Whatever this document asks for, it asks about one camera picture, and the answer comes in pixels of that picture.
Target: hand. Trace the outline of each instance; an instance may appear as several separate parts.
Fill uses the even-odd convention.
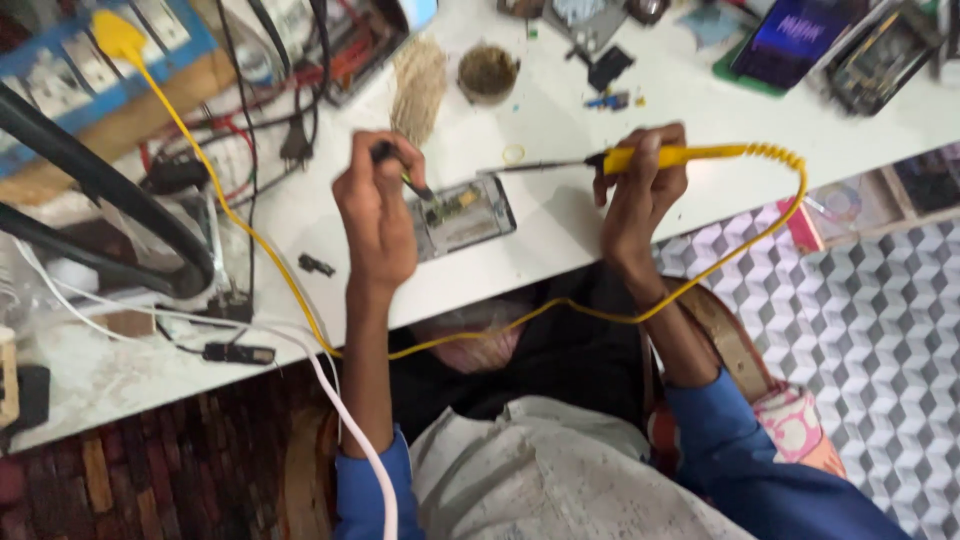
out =
[[[686,167],[660,170],[661,145],[686,146],[683,124],[636,130],[617,145],[635,148],[630,170],[593,180],[597,207],[607,204],[607,191],[616,187],[600,233],[603,257],[620,274],[639,303],[657,302],[663,283],[651,251],[651,238],[666,212],[686,191]]]
[[[395,145],[399,158],[374,165],[370,148],[384,139]],[[423,154],[406,138],[392,132],[356,132],[350,167],[333,183],[350,250],[348,288],[388,303],[417,268],[414,222],[400,178],[404,168],[414,184],[426,186]]]

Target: smartphone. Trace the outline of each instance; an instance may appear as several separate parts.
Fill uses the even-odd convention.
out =
[[[420,262],[516,231],[503,184],[494,174],[448,187],[432,202],[408,203]]]
[[[863,11],[853,0],[777,0],[731,64],[731,71],[790,89]]]

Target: blue sleeve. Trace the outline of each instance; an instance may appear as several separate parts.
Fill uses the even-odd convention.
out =
[[[411,488],[410,454],[396,426],[394,444],[380,455],[380,461],[396,491],[399,540],[423,540],[417,524],[417,498]],[[368,460],[337,456],[337,514],[341,521],[333,530],[336,540],[383,538],[383,495]]]
[[[717,509],[759,540],[909,538],[853,484],[774,463],[777,448],[726,370],[702,388],[666,389],[684,467]]]

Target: white table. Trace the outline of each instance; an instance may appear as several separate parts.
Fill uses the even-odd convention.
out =
[[[636,58],[614,84],[642,89],[645,108],[586,110],[593,96],[579,60],[564,60],[567,43],[542,22],[540,38],[526,39],[522,21],[498,16],[492,0],[443,2],[426,29],[450,54],[450,87],[434,134],[424,145],[427,178],[435,188],[497,166],[507,144],[522,144],[527,160],[586,156],[616,142],[633,127],[674,120],[686,124],[689,144],[769,141],[806,158],[811,187],[828,184],[960,139],[960,92],[938,86],[925,69],[875,118],[849,119],[824,107],[803,85],[773,99],[719,81],[711,64],[726,47],[695,53],[691,33],[669,13],[654,29],[627,21],[612,43]],[[513,95],[499,107],[471,107],[453,84],[459,57],[484,40],[522,59]],[[332,264],[333,278],[301,275],[330,339],[342,345],[348,253],[330,183],[347,165],[349,134],[389,126],[393,72],[379,79],[345,110],[326,110],[310,168],[265,196],[257,228],[285,256],[306,252]],[[276,141],[265,144],[278,145]],[[797,179],[767,160],[701,161],[688,167],[690,187],[657,229],[660,240],[783,198]],[[593,207],[591,172],[568,169],[504,177],[517,231],[421,265],[398,291],[392,328],[554,276],[599,257],[603,218]],[[257,259],[258,319],[302,322],[293,296],[273,265]],[[14,441],[23,449],[67,434],[221,386],[260,370],[207,364],[169,346],[110,345],[102,336],[65,326],[43,336],[37,361],[53,370],[48,424]],[[247,341],[276,346],[279,362],[302,358],[296,347],[270,336]]]

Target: rubber band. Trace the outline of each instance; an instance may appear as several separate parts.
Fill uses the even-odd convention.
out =
[[[507,155],[510,154],[511,150],[517,150],[520,152],[520,155],[514,159],[510,159]],[[500,155],[503,158],[503,162],[507,165],[516,165],[523,161],[523,158],[527,156],[526,148],[523,148],[522,144],[508,144],[506,148],[503,149],[503,154]]]

